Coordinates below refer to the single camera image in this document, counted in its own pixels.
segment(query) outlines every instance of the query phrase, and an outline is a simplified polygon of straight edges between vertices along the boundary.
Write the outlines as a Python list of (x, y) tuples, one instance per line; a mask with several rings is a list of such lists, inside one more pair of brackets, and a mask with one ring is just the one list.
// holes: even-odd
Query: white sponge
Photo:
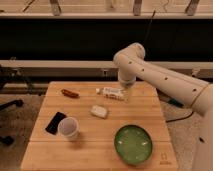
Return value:
[(108, 111), (106, 108), (98, 105), (92, 106), (91, 113), (94, 116), (100, 117), (100, 118), (106, 118)]

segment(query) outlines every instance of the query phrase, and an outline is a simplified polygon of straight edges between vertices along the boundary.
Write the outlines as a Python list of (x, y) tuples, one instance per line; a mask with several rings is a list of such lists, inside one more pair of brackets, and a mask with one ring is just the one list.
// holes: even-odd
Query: gray floor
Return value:
[[(15, 138), (15, 143), (9, 147), (0, 144), (1, 171), (19, 171), (44, 96), (0, 95), (0, 104), (15, 98), (23, 99), (24, 106), (20, 108), (13, 106), (0, 111), (0, 135), (11, 135)], [(180, 109), (163, 101), (161, 105), (167, 120), (179, 118), (191, 112), (190, 109)], [(168, 123), (180, 171), (189, 171), (191, 168), (201, 120), (202, 118), (195, 114), (187, 120)]]

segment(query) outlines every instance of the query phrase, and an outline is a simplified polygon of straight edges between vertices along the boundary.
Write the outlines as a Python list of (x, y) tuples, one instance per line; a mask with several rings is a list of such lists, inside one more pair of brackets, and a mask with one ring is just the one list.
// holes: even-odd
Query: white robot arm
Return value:
[(141, 78), (204, 116), (192, 170), (212, 171), (213, 84), (150, 64), (143, 60), (144, 57), (145, 49), (139, 43), (115, 54), (120, 84), (128, 88), (134, 84), (136, 77)]

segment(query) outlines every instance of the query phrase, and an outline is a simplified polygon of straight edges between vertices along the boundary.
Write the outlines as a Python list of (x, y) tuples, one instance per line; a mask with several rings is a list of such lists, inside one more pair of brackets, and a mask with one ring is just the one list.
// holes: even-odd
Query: office chair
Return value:
[[(3, 109), (5, 109), (5, 108), (7, 108), (11, 105), (14, 105), (14, 104), (17, 107), (21, 107), (21, 106), (23, 106), (24, 102), (21, 99), (10, 101), (8, 103), (0, 105), (0, 110), (3, 110)], [(0, 136), (0, 142), (2, 142), (5, 145), (11, 145), (14, 142), (14, 139), (11, 136), (6, 136), (6, 137)]]

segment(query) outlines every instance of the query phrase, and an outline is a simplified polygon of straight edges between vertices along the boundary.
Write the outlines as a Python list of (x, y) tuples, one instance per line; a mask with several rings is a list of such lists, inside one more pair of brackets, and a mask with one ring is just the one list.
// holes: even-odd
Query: sausage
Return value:
[(78, 98), (79, 97), (78, 93), (75, 93), (75, 92), (72, 92), (72, 91), (69, 91), (69, 90), (66, 90), (66, 89), (62, 89), (61, 93), (64, 96), (71, 97), (71, 98)]

